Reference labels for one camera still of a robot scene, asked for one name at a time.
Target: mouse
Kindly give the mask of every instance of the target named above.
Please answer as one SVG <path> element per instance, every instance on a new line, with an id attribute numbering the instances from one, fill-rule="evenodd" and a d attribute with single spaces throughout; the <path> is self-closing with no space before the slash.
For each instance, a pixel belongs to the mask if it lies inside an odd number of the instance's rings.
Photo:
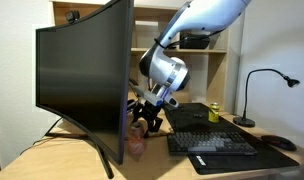
<path id="1" fill-rule="evenodd" d="M 261 136 L 261 140 L 287 151 L 296 151 L 296 146 L 294 143 L 284 137 L 276 135 L 263 135 Z"/>

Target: keyboard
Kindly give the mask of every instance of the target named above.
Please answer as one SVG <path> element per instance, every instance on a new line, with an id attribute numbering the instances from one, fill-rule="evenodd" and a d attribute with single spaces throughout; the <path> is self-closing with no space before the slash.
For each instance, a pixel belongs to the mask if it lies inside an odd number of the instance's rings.
<path id="1" fill-rule="evenodd" d="M 167 135 L 170 155 L 255 155 L 238 132 L 176 132 Z"/>

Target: can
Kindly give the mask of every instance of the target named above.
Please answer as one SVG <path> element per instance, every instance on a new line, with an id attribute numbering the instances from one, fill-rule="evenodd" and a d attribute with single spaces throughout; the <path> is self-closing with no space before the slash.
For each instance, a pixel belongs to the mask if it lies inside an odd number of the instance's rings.
<path id="1" fill-rule="evenodd" d="M 128 149 L 134 155 L 140 155 L 145 151 L 144 129 L 140 122 L 134 122 L 130 126 L 128 134 Z"/>
<path id="2" fill-rule="evenodd" d="M 209 121 L 213 123 L 219 122 L 219 109 L 220 106 L 218 103 L 213 102 L 209 106 Z"/>

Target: small object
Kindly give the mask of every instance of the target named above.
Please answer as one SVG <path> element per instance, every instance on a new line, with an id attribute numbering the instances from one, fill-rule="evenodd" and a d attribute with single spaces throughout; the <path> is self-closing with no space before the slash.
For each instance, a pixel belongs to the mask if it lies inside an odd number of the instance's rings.
<path id="1" fill-rule="evenodd" d="M 144 129 L 140 122 L 135 122 L 130 126 L 129 130 L 129 151 L 134 155 L 140 155 L 145 151 L 144 145 Z"/>
<path id="2" fill-rule="evenodd" d="M 261 136 L 261 140 L 284 150 L 295 151 L 296 146 L 288 139 L 276 135 Z"/>
<path id="3" fill-rule="evenodd" d="M 65 18 L 69 23 L 74 23 L 74 21 L 80 18 L 80 13 L 77 10 L 69 11 L 65 13 Z"/>
<path id="4" fill-rule="evenodd" d="M 197 117 L 197 118 L 202 118 L 203 115 L 202 114 L 193 114 L 194 117 Z"/>
<path id="5" fill-rule="evenodd" d="M 209 121 L 213 123 L 219 122 L 219 109 L 220 106 L 218 103 L 211 103 L 209 106 Z"/>

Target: yellow can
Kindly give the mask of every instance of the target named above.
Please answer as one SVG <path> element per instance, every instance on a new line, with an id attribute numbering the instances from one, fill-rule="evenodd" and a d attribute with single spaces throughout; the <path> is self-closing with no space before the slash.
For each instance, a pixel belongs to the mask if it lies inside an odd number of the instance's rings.
<path id="1" fill-rule="evenodd" d="M 219 122 L 219 109 L 220 106 L 218 103 L 211 103 L 209 106 L 209 121 L 213 123 Z"/>

